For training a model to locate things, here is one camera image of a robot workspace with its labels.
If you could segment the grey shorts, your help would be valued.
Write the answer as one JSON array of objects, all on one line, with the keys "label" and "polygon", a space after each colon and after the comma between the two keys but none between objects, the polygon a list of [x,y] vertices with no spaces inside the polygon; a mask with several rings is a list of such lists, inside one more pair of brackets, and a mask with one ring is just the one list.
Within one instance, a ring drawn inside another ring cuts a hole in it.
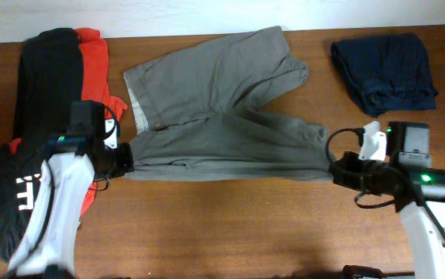
[{"label": "grey shorts", "polygon": [[264,106],[308,79],[280,26],[237,33],[125,71],[134,181],[330,181],[328,129]]}]

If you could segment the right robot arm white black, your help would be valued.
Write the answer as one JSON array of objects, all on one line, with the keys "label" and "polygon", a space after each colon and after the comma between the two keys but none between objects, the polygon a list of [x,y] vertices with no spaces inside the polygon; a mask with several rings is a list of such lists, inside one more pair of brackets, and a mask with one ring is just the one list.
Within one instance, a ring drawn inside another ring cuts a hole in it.
[{"label": "right robot arm white black", "polygon": [[366,195],[389,195],[407,235],[414,278],[445,278],[445,170],[432,166],[429,126],[390,122],[385,131],[373,121],[352,128],[360,152],[339,160],[325,150],[334,184]]}]

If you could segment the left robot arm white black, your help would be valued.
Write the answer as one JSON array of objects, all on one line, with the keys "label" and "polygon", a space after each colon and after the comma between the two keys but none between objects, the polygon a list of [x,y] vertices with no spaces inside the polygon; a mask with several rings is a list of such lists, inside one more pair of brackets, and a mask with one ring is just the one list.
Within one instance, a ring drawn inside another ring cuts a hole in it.
[{"label": "left robot arm white black", "polygon": [[74,101],[39,105],[23,117],[17,171],[26,190],[17,204],[30,211],[9,258],[6,278],[73,278],[74,244],[85,196],[133,169],[129,144],[107,105]]}]

